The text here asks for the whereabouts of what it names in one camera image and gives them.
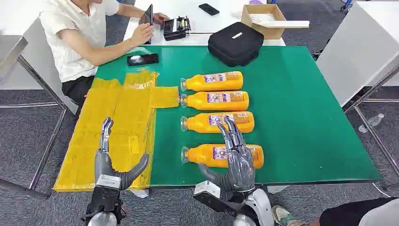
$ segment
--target green cutting mat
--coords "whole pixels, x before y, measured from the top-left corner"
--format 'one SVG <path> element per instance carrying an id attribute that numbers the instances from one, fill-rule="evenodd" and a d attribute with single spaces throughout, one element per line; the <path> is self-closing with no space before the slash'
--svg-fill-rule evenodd
<path id="1" fill-rule="evenodd" d="M 265 159 L 256 170 L 256 183 L 299 184 L 380 180 L 345 114 L 306 47 L 263 46 L 259 57 L 245 67 L 230 68 L 206 46 L 147 46 L 133 55 L 158 53 L 160 63 L 145 66 L 160 73 L 158 86 L 178 86 L 180 78 L 238 70 L 244 75 L 249 111 L 255 129 L 244 134 L 247 144 L 260 145 Z M 123 82 L 126 56 L 100 66 L 97 77 Z M 180 117 L 200 112 L 193 108 L 157 110 L 151 186 L 191 186 L 204 180 L 194 163 L 181 164 L 182 146 L 222 144 L 218 134 L 180 130 Z"/>

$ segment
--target robotic hand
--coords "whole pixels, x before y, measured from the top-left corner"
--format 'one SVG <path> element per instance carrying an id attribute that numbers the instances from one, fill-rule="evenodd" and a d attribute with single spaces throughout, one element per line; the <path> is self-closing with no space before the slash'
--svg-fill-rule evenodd
<path id="1" fill-rule="evenodd" d="M 207 180 L 226 192 L 251 192 L 255 188 L 255 168 L 251 151 L 246 147 L 237 125 L 228 116 L 225 117 L 224 121 L 229 131 L 219 121 L 217 126 L 221 130 L 226 144 L 229 172 L 219 175 L 203 163 L 200 163 L 198 167 Z"/>
<path id="2" fill-rule="evenodd" d="M 120 191 L 130 187 L 144 171 L 149 155 L 144 154 L 139 163 L 128 172 L 118 172 L 112 167 L 109 156 L 109 137 L 113 120 L 107 117 L 102 126 L 100 148 L 95 159 L 95 182 L 91 202 L 82 217 L 86 226 L 116 226 L 125 217 L 122 214 Z"/>
<path id="3" fill-rule="evenodd" d="M 222 132 L 227 149 L 229 172 L 219 175 L 205 164 L 198 167 L 207 180 L 219 186 L 226 194 L 222 198 L 210 194 L 194 194 L 194 198 L 205 205 L 220 211 L 234 211 L 236 218 L 233 226 L 273 226 L 271 204 L 264 190 L 255 188 L 255 168 L 249 148 L 234 121 L 224 118 L 229 131 L 220 123 L 217 126 Z"/>

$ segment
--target yellow packaging bag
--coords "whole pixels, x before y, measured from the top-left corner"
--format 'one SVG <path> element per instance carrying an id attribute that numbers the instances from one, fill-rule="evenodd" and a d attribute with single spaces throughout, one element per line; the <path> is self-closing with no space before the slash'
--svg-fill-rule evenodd
<path id="1" fill-rule="evenodd" d="M 129 189 L 148 188 L 151 178 L 157 107 L 178 106 L 177 87 L 156 87 L 158 73 L 129 73 L 123 86 L 117 80 L 95 78 L 75 126 L 68 151 L 54 185 L 56 191 L 90 191 L 94 188 L 94 158 L 99 148 L 101 125 L 114 120 L 109 153 L 112 166 L 128 171 L 144 153 L 147 168 Z"/>

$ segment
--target smartphone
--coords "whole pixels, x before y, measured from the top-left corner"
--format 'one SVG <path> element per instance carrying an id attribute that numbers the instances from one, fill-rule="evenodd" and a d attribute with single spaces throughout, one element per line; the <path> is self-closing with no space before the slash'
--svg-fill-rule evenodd
<path id="1" fill-rule="evenodd" d="M 136 66 L 136 65 L 149 65 L 158 63 L 158 54 L 145 54 L 138 56 L 128 56 L 128 66 Z"/>
<path id="2" fill-rule="evenodd" d="M 153 25 L 153 17 L 152 17 L 152 4 L 148 7 L 147 11 L 143 14 L 138 24 L 150 24 Z M 144 44 L 151 44 L 151 39 Z"/>
<path id="3" fill-rule="evenodd" d="M 213 16 L 219 13 L 219 11 L 207 3 L 201 4 L 198 6 L 200 9 L 204 10 L 209 15 Z"/>

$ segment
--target plastic water bottle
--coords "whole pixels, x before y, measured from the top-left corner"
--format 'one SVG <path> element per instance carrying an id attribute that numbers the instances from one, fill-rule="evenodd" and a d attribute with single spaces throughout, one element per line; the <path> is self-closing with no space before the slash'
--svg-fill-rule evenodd
<path id="1" fill-rule="evenodd" d="M 380 124 L 381 120 L 383 119 L 384 114 L 378 114 L 376 116 L 373 116 L 367 120 L 367 122 L 370 124 L 371 128 L 374 126 Z M 362 133 L 367 133 L 368 129 L 365 127 L 365 125 L 359 126 L 359 131 Z"/>

